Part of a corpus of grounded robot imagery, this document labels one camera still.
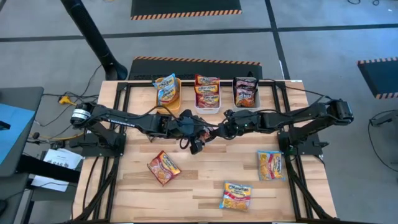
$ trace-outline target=black floor mat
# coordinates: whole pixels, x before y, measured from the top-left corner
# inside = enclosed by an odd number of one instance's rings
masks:
[[[129,80],[152,80],[171,73],[175,73],[182,80],[193,80],[195,74],[229,80],[245,77],[249,72],[257,79],[262,79],[261,63],[140,56],[132,61]]]
[[[239,0],[132,0],[131,19],[168,19],[242,13]]]
[[[398,58],[358,61],[358,68],[376,99],[398,97]]]

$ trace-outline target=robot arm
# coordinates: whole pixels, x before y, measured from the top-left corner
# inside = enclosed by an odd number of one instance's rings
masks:
[[[315,103],[307,108],[290,111],[288,113],[260,110],[242,110],[224,112],[225,119],[217,126],[206,123],[190,110],[185,110],[179,118],[171,114],[143,114],[137,115],[118,110],[112,110],[95,103],[82,103],[73,111],[71,124],[75,128],[86,128],[102,139],[103,144],[118,147],[118,133],[108,130],[100,121],[120,124],[136,128],[143,134],[166,139],[188,139],[192,154],[200,152],[205,142],[216,137],[233,139],[246,133],[259,132],[270,134],[286,125],[313,120],[301,128],[289,130],[291,145],[297,145],[309,135],[314,134],[331,125],[347,125],[353,121],[353,114],[347,102],[331,100],[327,103]]]

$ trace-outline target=paper document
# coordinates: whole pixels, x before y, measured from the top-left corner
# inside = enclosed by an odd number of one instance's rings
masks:
[[[81,159],[82,159],[81,155],[66,149],[58,149],[58,150],[49,149],[49,151],[44,157],[45,162],[49,162],[69,169],[76,169]],[[42,177],[39,175],[35,176],[32,182],[33,186],[44,187],[46,189],[58,190],[62,192],[65,192],[67,190],[68,184],[69,183],[66,181],[55,180],[53,178]]]

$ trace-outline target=wooden table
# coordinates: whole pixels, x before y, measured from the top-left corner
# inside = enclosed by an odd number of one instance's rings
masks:
[[[117,82],[103,82],[98,103],[112,108]],[[287,86],[303,89],[302,82],[286,81]],[[261,109],[275,109],[272,91],[260,87]],[[287,89],[291,110],[308,106],[305,92]],[[133,87],[129,98],[128,112],[142,114],[154,105],[156,90],[153,87]],[[278,92],[281,110],[284,111],[281,93]],[[124,95],[121,97],[121,109]],[[209,123],[217,124],[223,112],[232,108],[231,87],[221,87],[222,107],[218,114],[202,114]],[[196,111],[193,87],[182,88],[182,110]],[[197,155],[189,149],[181,150],[178,141],[156,139],[150,143],[147,136],[128,128],[127,145],[120,160],[116,190],[113,200],[112,222],[238,222],[238,221],[294,221],[294,211],[286,179],[271,182],[259,181],[257,174],[257,150],[279,150],[276,133],[250,133],[232,141],[215,139]],[[147,168],[163,149],[179,166],[182,173],[162,187]],[[328,180],[323,164],[314,156],[302,156],[303,169],[309,191],[331,216],[336,216]],[[83,194],[94,158],[83,163],[80,181],[73,204],[75,216],[81,213]],[[100,158],[95,166],[88,187],[86,204],[98,188],[101,166]],[[249,211],[219,209],[224,181],[253,185]],[[302,216],[306,217],[302,194],[298,200]],[[108,198],[104,194],[103,202]],[[104,217],[105,203],[101,206],[100,218]]]

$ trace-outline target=ramen packet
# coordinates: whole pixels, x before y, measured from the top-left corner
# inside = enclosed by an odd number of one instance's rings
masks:
[[[160,82],[155,82],[153,83],[153,85],[155,86],[155,88],[157,90],[162,90],[167,86],[178,86],[177,83],[177,79],[175,78],[175,74],[171,74],[169,76],[167,76],[166,78],[164,78],[162,81]]]
[[[197,95],[198,108],[218,108],[220,105],[220,95],[218,93],[205,93]]]
[[[256,106],[255,92],[257,90],[236,89],[235,105],[238,107],[253,108]]]
[[[207,85],[207,86],[195,86],[195,93],[205,94],[205,93],[218,93],[218,85]]]
[[[280,151],[257,151],[260,180],[284,180],[282,153]]]
[[[246,212],[249,209],[253,186],[224,183],[223,200],[220,208],[232,208]]]
[[[167,105],[178,98],[178,90],[175,85],[168,85],[157,92],[158,105]]]
[[[236,88],[243,88],[245,90],[255,90],[257,88],[258,80],[253,77],[235,78]]]
[[[147,164],[147,167],[163,186],[181,173],[181,170],[164,151],[161,151],[155,159]]]
[[[218,85],[219,83],[220,78],[195,75],[195,85]]]

